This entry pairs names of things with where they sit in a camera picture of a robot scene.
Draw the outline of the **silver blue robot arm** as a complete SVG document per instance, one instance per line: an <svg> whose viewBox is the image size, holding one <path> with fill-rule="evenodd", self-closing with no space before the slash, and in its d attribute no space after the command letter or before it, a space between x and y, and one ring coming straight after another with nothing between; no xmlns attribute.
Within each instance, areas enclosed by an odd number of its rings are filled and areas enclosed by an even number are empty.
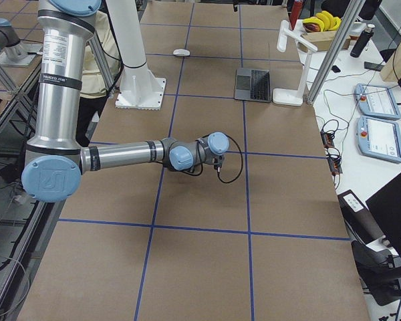
<svg viewBox="0 0 401 321"><path fill-rule="evenodd" d="M149 70L133 1L41 1L43 57L35 134L25 145L21 182L34 199L55 203L73 195L81 176L124 165L160 163L192 174L196 166L220 169L229 138L214 132L181 142L174 138L93 146L89 126L101 114L109 86L88 72L100 64L88 41L101 37L118 62L117 106L157 110L166 86Z"/></svg>
<svg viewBox="0 0 401 321"><path fill-rule="evenodd" d="M23 42L11 23L0 18L0 64L7 67L27 67L38 53L42 54L43 44Z"/></svg>

